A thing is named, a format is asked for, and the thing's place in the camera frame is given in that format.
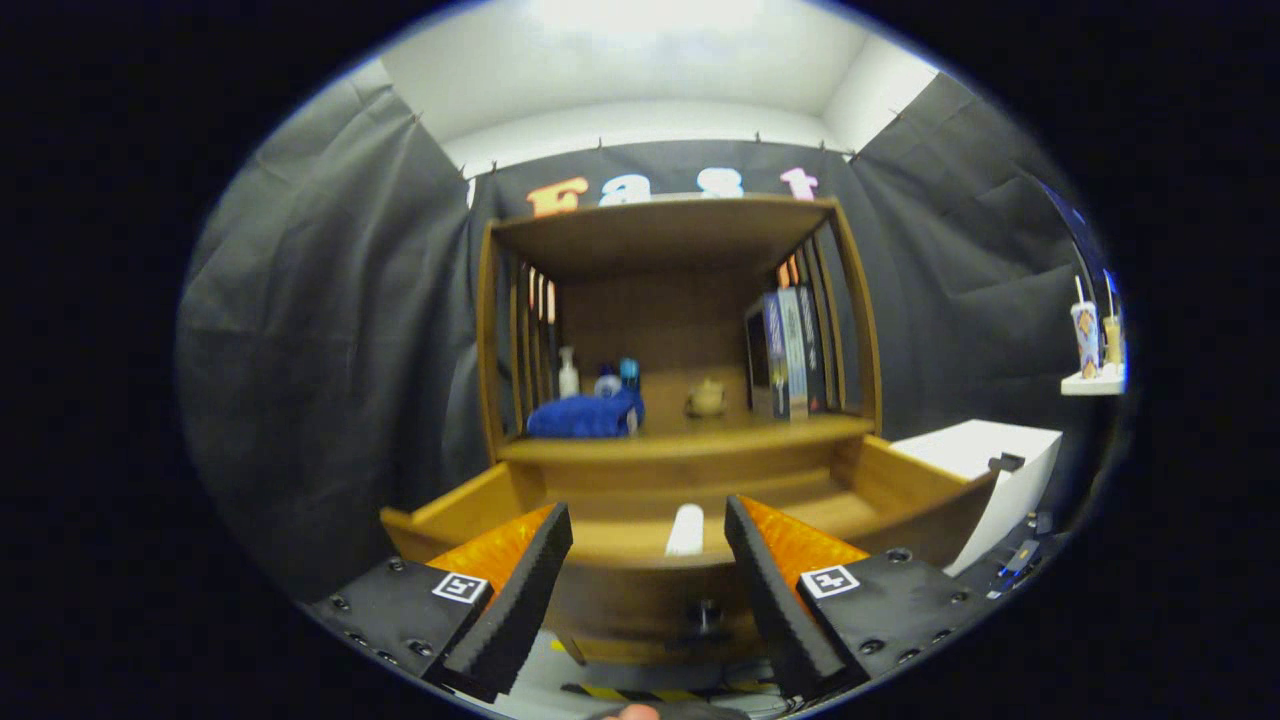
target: white box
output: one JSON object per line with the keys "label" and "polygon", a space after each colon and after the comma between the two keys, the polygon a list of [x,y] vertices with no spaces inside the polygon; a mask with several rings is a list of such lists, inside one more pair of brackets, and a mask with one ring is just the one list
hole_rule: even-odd
{"label": "white box", "polygon": [[891,443],[893,450],[950,470],[964,478],[977,478],[988,470],[987,461],[1001,452],[1024,457],[1027,462],[1014,473],[1001,470],[987,510],[978,520],[964,550],[943,573],[952,578],[980,560],[1019,523],[1044,495],[1057,451],[1062,445],[1060,430],[1006,425],[987,420],[966,420],[914,438]]}

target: drink cup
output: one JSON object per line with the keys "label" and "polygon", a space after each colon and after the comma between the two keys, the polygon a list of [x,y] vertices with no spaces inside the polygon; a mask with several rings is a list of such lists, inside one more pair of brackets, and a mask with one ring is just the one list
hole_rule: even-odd
{"label": "drink cup", "polygon": [[1098,375],[1098,309],[1092,302],[1071,305],[1071,323],[1075,325],[1075,345],[1080,351],[1080,377]]}

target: wooden cabinet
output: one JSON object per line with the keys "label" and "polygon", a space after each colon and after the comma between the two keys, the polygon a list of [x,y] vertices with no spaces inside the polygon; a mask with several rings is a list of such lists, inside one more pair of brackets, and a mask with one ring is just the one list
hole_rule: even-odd
{"label": "wooden cabinet", "polygon": [[[822,233],[837,256],[823,251]],[[815,290],[829,406],[794,421],[748,407],[744,311],[778,287],[783,266]],[[835,320],[836,293],[846,290],[854,337]],[[690,662],[762,651],[723,537],[728,495],[870,552],[905,544],[940,568],[959,553],[991,496],[995,473],[970,482],[878,437],[874,315],[849,224],[832,200],[678,200],[490,224],[476,310],[493,466],[411,514],[385,509],[383,523],[406,559],[425,562],[522,512],[567,502],[573,547],[545,625],[579,661]],[[849,342],[856,368],[842,360]],[[509,380],[499,343],[511,348]],[[524,433],[529,414],[553,398],[554,347],[564,345],[575,348],[584,389],[599,363],[637,360],[646,409],[639,437]],[[724,383],[727,410],[686,418],[689,388],[707,377]],[[504,407],[515,409],[506,428]],[[667,556],[676,510],[687,502],[705,514],[704,551]],[[704,600],[721,609],[723,633],[692,642],[689,610]]]}

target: yellow black hazard tape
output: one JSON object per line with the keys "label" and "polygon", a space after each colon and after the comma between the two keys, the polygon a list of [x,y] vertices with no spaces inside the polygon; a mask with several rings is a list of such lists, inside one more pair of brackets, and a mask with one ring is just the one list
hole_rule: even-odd
{"label": "yellow black hazard tape", "polygon": [[[767,685],[768,688],[776,691],[777,685]],[[568,693],[582,694],[588,697],[594,697],[596,700],[612,700],[618,702],[710,702],[716,698],[728,697],[728,696],[742,696],[753,694],[751,691],[735,689],[735,688],[707,688],[698,691],[621,691],[614,688],[598,688],[594,685],[579,685],[575,683],[564,683],[561,689]],[[765,693],[767,691],[755,691],[755,694]]]}
{"label": "yellow black hazard tape", "polygon": [[[552,650],[564,652],[564,646],[556,639],[552,641]],[[714,688],[664,691],[632,691],[564,683],[561,685],[561,691],[616,702],[710,702],[716,698],[740,697],[746,694],[782,694],[782,691],[778,688],[777,683],[773,682],[773,678],[722,682]]]}

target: straw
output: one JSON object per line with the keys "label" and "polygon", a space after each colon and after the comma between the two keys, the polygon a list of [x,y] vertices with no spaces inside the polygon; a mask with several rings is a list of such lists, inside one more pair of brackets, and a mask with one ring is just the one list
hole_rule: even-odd
{"label": "straw", "polygon": [[1102,274],[1107,278],[1107,305],[1111,306],[1111,316],[1116,316],[1116,301],[1111,297],[1111,273],[1102,270]]}

